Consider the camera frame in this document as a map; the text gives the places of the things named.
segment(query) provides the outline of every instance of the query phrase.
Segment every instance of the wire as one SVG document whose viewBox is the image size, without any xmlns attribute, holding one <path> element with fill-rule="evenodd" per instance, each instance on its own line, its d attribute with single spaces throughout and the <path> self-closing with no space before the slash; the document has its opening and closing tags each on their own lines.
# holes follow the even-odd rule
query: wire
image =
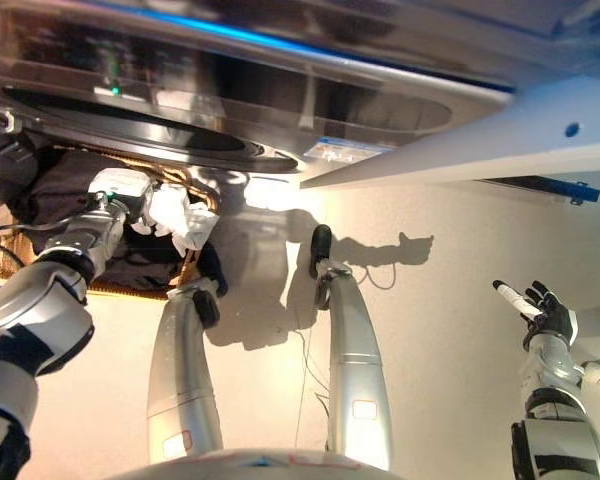
<svg viewBox="0 0 600 480">
<path fill-rule="evenodd" d="M 305 365 L 305 368 L 307 369 L 307 371 L 309 372 L 309 375 L 311 375 L 313 377 L 313 379 L 316 382 L 318 382 L 318 385 L 320 385 L 322 388 L 324 388 L 328 392 L 329 388 L 324 383 L 322 383 L 322 381 L 320 381 L 320 379 L 311 370 L 311 367 L 309 367 L 309 356 L 307 354 L 307 343 L 304 338 L 304 335 L 302 335 L 302 333 L 298 332 L 297 330 L 291 330 L 291 331 L 297 335 L 300 335 L 300 338 L 302 339 L 302 356 L 304 357 L 304 365 Z"/>
<path fill-rule="evenodd" d="M 33 231 L 44 232 L 47 230 L 55 230 L 56 228 L 61 227 L 62 225 L 69 222 L 73 218 L 74 218 L 74 215 L 67 217 L 67 218 L 63 218 L 62 220 L 58 220 L 57 222 L 42 223 L 40 225 L 30 225 L 27 223 L 13 223 L 10 225 L 0 225 L 0 231 L 2 231 L 2 230 L 33 230 Z M 18 268 L 24 267 L 24 262 L 22 261 L 22 259 L 20 257 L 18 257 L 18 255 L 15 254 L 15 252 L 13 250 L 10 250 L 9 248 L 0 244 L 0 251 L 2 253 L 4 253 L 6 256 L 8 256 L 11 260 L 13 260 L 13 262 L 18 266 Z"/>
<path fill-rule="evenodd" d="M 358 282 L 358 285 L 361 285 L 362 282 L 364 282 L 368 278 L 374 287 L 379 288 L 380 290 L 391 290 L 396 285 L 396 264 L 392 263 L 391 266 L 393 267 L 393 279 L 391 280 L 391 284 L 388 287 L 383 287 L 382 285 L 378 285 L 376 283 L 376 281 L 373 279 L 373 277 L 371 277 L 371 273 L 369 272 L 369 267 L 364 267 L 365 274 L 362 277 L 362 279 Z"/>
<path fill-rule="evenodd" d="M 323 399 L 329 400 L 329 397 L 327 397 L 326 395 L 320 395 L 318 392 L 313 392 L 313 394 L 316 396 L 316 399 L 322 404 L 322 408 L 324 408 L 324 413 L 327 414 L 327 418 L 329 418 L 329 408 L 327 407 L 327 404 L 324 403 Z"/>
</svg>

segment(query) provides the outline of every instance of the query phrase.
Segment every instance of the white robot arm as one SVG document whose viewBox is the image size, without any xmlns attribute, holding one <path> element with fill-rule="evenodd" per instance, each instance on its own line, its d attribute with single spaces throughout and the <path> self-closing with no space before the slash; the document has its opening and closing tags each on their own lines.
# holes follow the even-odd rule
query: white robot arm
<svg viewBox="0 0 600 480">
<path fill-rule="evenodd" d="M 15 478 L 29 459 L 35 378 L 62 368 L 91 339 L 87 287 L 104 272 L 125 219 L 138 216 L 148 192 L 144 173 L 103 170 L 91 184 L 88 210 L 0 288 L 0 479 Z"/>
<path fill-rule="evenodd" d="M 595 376 L 600 383 L 600 362 L 583 368 L 571 358 L 575 312 L 538 281 L 527 298 L 499 280 L 493 286 L 529 327 L 521 369 L 526 415 L 511 427 L 516 479 L 600 480 L 600 436 L 581 400 L 583 379 Z"/>
</svg>

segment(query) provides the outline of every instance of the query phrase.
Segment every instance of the sticker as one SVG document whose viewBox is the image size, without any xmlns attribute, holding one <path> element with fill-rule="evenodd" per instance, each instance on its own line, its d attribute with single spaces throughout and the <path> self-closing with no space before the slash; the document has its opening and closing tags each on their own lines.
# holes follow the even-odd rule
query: sticker
<svg viewBox="0 0 600 480">
<path fill-rule="evenodd" d="M 327 162 L 356 163 L 393 150 L 370 143 L 351 142 L 341 138 L 322 137 L 305 156 L 319 158 Z"/>
<path fill-rule="evenodd" d="M 106 192 L 141 197 L 151 185 L 146 173 L 127 168 L 105 168 L 89 185 L 89 193 Z"/>
</svg>

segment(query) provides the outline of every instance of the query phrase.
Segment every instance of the black cable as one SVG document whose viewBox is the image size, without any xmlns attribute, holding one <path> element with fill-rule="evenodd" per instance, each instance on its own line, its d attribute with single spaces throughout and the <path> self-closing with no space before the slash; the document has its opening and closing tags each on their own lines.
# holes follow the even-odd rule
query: black cable
<svg viewBox="0 0 600 480">
<path fill-rule="evenodd" d="M 324 403 L 324 400 L 323 400 L 323 398 L 329 400 L 329 397 L 327 397 L 326 395 L 320 395 L 318 392 L 313 392 L 313 394 L 316 396 L 318 401 L 322 404 L 322 408 L 324 408 L 324 412 L 327 414 L 327 418 L 329 418 L 329 409 L 327 408 L 327 404 Z"/>
<path fill-rule="evenodd" d="M 73 217 L 74 216 L 63 218 L 62 220 L 59 220 L 57 222 L 52 222 L 52 223 L 42 223 L 40 225 L 30 225 L 30 224 L 26 224 L 26 223 L 13 223 L 10 225 L 0 225 L 0 231 L 2 231 L 2 230 L 33 230 L 33 231 L 54 230 L 56 228 L 61 227 L 65 223 L 69 222 Z M 18 255 L 15 254 L 15 252 L 13 252 L 13 250 L 10 250 L 9 248 L 0 244 L 0 251 L 2 253 L 4 253 L 6 256 L 8 256 L 11 260 L 13 260 L 13 262 L 18 266 L 18 268 L 24 267 L 24 262 L 22 261 L 22 259 L 20 257 L 18 257 Z"/>
</svg>

